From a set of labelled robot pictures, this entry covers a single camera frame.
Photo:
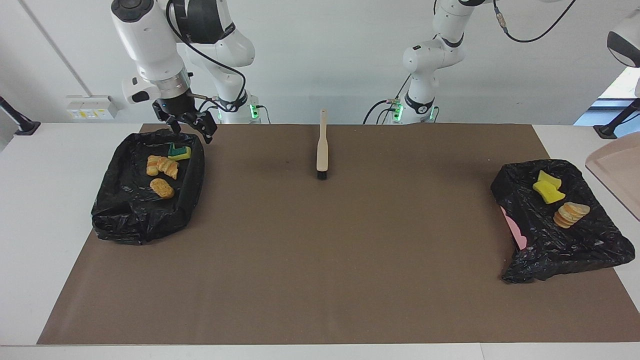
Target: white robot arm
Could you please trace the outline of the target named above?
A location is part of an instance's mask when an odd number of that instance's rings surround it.
[[[559,0],[540,0],[553,3]],[[455,65],[466,57],[465,29],[476,6],[492,0],[439,0],[432,40],[421,42],[404,52],[404,67],[411,73],[409,91],[402,98],[402,111],[392,124],[424,122],[435,101],[434,73]]]
[[[217,125],[208,111],[196,110],[196,98],[216,104],[223,120],[255,122],[251,105],[257,99],[245,90],[244,76],[232,68],[250,65],[255,49],[236,29],[225,1],[114,0],[111,13],[120,39],[138,68],[138,73],[123,83],[130,103],[153,101],[160,121],[174,131],[180,131],[178,122],[189,124],[203,134],[207,143]],[[210,59],[191,59],[213,75],[217,98],[191,92],[191,74],[176,46],[183,40],[190,46],[203,44],[198,51]]]

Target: beige plastic tray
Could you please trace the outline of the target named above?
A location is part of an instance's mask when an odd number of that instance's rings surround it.
[[[640,220],[640,133],[595,151],[586,166]]]

